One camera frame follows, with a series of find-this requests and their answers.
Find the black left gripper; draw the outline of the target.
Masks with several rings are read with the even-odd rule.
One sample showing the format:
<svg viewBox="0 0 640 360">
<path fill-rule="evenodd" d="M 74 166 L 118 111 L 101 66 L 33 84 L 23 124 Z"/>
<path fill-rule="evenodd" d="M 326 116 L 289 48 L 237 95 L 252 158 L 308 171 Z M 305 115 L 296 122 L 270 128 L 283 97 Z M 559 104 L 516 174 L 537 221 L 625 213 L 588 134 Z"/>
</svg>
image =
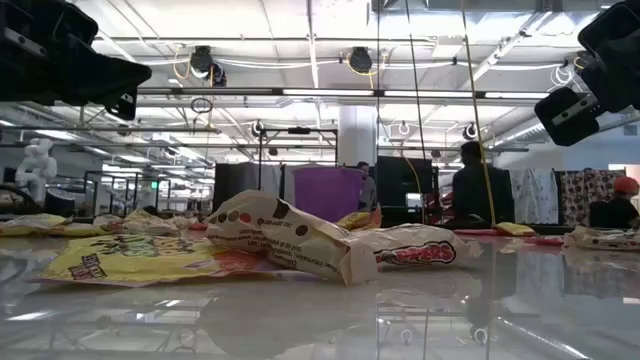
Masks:
<svg viewBox="0 0 640 360">
<path fill-rule="evenodd" d="M 0 102 L 133 103 L 152 70 L 89 49 L 97 32 L 66 0 L 0 0 Z"/>
</svg>

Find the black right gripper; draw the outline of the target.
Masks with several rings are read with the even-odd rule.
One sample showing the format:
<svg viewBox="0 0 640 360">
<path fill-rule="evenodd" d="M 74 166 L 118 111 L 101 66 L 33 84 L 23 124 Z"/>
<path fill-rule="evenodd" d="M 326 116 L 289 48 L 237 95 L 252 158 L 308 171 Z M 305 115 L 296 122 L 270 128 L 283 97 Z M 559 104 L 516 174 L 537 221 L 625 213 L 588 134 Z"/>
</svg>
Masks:
<svg viewBox="0 0 640 360">
<path fill-rule="evenodd" d="M 599 13 L 578 34 L 579 43 L 604 68 L 616 62 L 612 46 L 640 30 L 640 0 L 622 0 Z M 624 75 L 612 68 L 591 64 L 582 70 L 582 80 L 609 112 L 631 106 L 640 110 L 640 77 Z"/>
</svg>

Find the small candy bags mid-left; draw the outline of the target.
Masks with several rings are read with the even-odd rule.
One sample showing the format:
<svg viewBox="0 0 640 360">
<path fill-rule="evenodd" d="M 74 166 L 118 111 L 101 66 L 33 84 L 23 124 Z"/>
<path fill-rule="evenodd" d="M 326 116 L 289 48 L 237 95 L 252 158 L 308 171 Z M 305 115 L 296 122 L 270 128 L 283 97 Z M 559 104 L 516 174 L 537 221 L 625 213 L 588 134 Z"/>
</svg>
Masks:
<svg viewBox="0 0 640 360">
<path fill-rule="evenodd" d="M 176 225 L 167 222 L 144 209 L 136 209 L 123 220 L 123 231 L 128 234 L 152 236 L 179 236 Z"/>
</svg>

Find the yellow Sour Patch Kids packet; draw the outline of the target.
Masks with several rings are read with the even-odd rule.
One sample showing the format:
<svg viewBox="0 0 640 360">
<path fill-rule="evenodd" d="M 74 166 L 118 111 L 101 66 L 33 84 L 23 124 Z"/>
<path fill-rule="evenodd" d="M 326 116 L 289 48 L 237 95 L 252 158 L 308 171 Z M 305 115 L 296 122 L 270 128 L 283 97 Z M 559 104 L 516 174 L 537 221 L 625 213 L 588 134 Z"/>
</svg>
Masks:
<svg viewBox="0 0 640 360">
<path fill-rule="evenodd" d="M 498 223 L 495 225 L 495 229 L 509 236 L 532 237 L 536 235 L 536 232 L 532 228 L 526 225 L 515 224 L 510 222 Z"/>
<path fill-rule="evenodd" d="M 124 220 L 117 216 L 98 216 L 89 223 L 65 222 L 50 228 L 47 232 L 51 236 L 87 238 L 120 232 Z"/>
<path fill-rule="evenodd" d="M 52 228 L 64 225 L 68 219 L 53 214 L 23 215 L 0 222 L 0 237 L 21 237 L 36 233 L 47 233 Z"/>
<path fill-rule="evenodd" d="M 369 212 L 354 212 L 346 215 L 336 222 L 336 225 L 348 231 L 365 228 L 371 223 L 371 214 Z"/>
<path fill-rule="evenodd" d="M 70 240 L 37 279 L 142 287 L 280 269 L 257 255 L 220 247 L 207 239 L 123 234 Z"/>
</svg>

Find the small purple plastic bucket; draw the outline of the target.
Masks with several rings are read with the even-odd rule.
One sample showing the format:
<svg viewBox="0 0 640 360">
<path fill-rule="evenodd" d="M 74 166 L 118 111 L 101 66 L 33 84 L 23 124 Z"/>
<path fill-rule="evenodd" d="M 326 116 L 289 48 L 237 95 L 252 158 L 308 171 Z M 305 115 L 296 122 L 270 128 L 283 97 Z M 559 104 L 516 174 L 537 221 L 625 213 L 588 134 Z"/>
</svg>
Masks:
<svg viewBox="0 0 640 360">
<path fill-rule="evenodd" d="M 295 207 L 329 222 L 359 208 L 364 173 L 342 167 L 305 167 L 293 171 Z"/>
</svg>

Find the dotted patterned cloth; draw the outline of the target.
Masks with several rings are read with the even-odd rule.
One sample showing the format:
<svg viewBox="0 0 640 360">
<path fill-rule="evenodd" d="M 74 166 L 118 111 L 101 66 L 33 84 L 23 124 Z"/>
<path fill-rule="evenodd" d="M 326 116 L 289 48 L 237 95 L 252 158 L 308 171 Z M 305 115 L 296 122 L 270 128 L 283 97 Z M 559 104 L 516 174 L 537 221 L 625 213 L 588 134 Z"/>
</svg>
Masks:
<svg viewBox="0 0 640 360">
<path fill-rule="evenodd" d="M 588 226 L 590 204 L 607 202 L 614 194 L 614 181 L 626 173 L 623 170 L 594 170 L 557 172 L 559 214 L 566 226 Z"/>
</svg>

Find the person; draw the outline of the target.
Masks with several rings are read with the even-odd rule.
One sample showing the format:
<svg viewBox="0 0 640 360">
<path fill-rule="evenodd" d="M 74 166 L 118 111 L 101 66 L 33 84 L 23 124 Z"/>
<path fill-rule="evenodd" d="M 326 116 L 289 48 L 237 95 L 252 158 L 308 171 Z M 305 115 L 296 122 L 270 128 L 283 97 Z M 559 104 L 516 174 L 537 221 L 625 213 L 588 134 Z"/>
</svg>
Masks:
<svg viewBox="0 0 640 360">
<path fill-rule="evenodd" d="M 515 207 L 510 175 L 507 170 L 483 165 L 481 147 L 477 141 L 461 146 L 464 167 L 452 179 L 452 209 L 454 221 L 470 222 L 473 216 L 485 223 L 492 221 L 494 209 L 496 223 L 514 222 Z"/>
<path fill-rule="evenodd" d="M 363 173 L 363 187 L 359 198 L 359 208 L 361 212 L 373 212 L 377 209 L 378 199 L 376 184 L 370 176 L 370 167 L 367 162 L 360 161 L 357 168 Z"/>
<path fill-rule="evenodd" d="M 631 200 L 640 193 L 638 182 L 628 176 L 613 183 L 614 195 L 609 201 L 595 201 L 589 206 L 589 225 L 594 228 L 630 229 L 640 219 Z"/>
</svg>

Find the white printed cloth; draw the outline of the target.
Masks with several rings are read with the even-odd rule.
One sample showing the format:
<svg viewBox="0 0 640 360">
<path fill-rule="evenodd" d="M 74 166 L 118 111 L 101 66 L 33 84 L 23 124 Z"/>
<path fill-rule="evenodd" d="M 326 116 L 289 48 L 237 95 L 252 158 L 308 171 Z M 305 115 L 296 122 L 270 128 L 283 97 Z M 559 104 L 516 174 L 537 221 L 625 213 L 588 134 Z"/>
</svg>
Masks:
<svg viewBox="0 0 640 360">
<path fill-rule="evenodd" d="M 515 221 L 519 224 L 558 223 L 559 198 L 551 169 L 510 170 Z"/>
</svg>

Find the black curtain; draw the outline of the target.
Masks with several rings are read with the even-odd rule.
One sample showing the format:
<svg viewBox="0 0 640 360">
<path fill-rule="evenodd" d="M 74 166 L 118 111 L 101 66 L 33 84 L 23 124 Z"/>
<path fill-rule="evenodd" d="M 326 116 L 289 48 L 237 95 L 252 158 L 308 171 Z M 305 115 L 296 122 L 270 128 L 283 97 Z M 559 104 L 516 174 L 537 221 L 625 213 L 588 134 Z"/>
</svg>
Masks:
<svg viewBox="0 0 640 360">
<path fill-rule="evenodd" d="M 227 164 L 215 167 L 213 210 L 225 201 L 245 190 L 255 190 L 258 186 L 258 165 L 250 162 Z"/>
</svg>

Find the long ceiling light bar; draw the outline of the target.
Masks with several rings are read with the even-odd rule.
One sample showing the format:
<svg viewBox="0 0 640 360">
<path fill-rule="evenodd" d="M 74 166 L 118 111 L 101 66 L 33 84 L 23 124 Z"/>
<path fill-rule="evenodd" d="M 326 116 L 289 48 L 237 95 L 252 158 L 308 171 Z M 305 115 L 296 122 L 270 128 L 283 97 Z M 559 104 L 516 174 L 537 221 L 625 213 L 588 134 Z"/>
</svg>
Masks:
<svg viewBox="0 0 640 360">
<path fill-rule="evenodd" d="M 466 99 L 472 98 L 471 91 L 439 90 L 359 90 L 327 88 L 160 88 L 143 87 L 139 95 L 241 95 L 241 96 L 294 96 L 294 97 L 415 97 Z"/>
</svg>

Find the large black panel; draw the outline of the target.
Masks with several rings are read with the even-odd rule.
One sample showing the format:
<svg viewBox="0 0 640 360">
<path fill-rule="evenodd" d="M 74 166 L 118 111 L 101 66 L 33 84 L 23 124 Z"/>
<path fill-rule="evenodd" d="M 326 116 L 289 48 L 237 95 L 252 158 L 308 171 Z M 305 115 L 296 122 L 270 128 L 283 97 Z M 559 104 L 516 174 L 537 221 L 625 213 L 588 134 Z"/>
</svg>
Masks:
<svg viewBox="0 0 640 360">
<path fill-rule="evenodd" d="M 437 224 L 441 220 L 438 175 L 430 160 L 380 156 L 376 185 L 381 226 Z"/>
</svg>

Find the white round column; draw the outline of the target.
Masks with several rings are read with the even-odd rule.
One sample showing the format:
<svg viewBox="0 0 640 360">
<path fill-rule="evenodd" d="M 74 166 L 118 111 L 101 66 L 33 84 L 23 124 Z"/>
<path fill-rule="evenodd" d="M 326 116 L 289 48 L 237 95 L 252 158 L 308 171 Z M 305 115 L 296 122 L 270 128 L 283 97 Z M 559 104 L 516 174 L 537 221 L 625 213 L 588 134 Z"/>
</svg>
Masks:
<svg viewBox="0 0 640 360">
<path fill-rule="evenodd" d="M 371 106 L 345 106 L 339 109 L 338 161 L 355 167 L 359 162 L 376 161 L 377 111 Z"/>
</svg>

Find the silver ventilation duct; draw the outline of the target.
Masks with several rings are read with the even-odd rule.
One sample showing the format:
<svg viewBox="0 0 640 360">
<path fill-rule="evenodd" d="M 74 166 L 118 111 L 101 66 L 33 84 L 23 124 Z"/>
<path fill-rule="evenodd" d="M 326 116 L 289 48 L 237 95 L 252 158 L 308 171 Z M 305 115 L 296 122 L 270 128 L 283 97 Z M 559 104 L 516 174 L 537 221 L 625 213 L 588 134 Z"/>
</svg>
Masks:
<svg viewBox="0 0 640 360">
<path fill-rule="evenodd" d="M 538 118 L 531 118 L 525 122 L 506 130 L 489 142 L 491 152 L 527 152 L 530 143 L 546 138 L 546 130 Z"/>
</svg>

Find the black rig frame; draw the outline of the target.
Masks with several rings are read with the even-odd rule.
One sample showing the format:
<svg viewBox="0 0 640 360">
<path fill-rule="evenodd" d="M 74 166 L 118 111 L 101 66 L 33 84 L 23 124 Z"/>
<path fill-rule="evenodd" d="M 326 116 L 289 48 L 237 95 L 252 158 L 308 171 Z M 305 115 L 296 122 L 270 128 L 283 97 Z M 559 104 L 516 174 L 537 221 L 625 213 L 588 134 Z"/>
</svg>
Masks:
<svg viewBox="0 0 640 360">
<path fill-rule="evenodd" d="M 275 129 L 275 128 L 260 128 L 258 131 L 258 180 L 257 180 L 257 189 L 262 189 L 262 168 L 263 168 L 263 155 L 264 149 L 267 147 L 269 142 L 275 139 L 281 132 L 285 131 L 287 134 L 292 135 L 310 135 L 317 134 L 320 138 L 321 142 L 327 143 L 334 149 L 334 163 L 338 165 L 338 155 L 339 155 L 339 145 L 338 145 L 338 135 L 339 131 L 337 129 L 320 129 L 320 128 L 308 128 L 308 127 L 288 127 L 285 130 L 283 129 Z M 331 141 L 325 137 L 325 134 L 331 133 L 334 135 L 335 140 Z"/>
</svg>

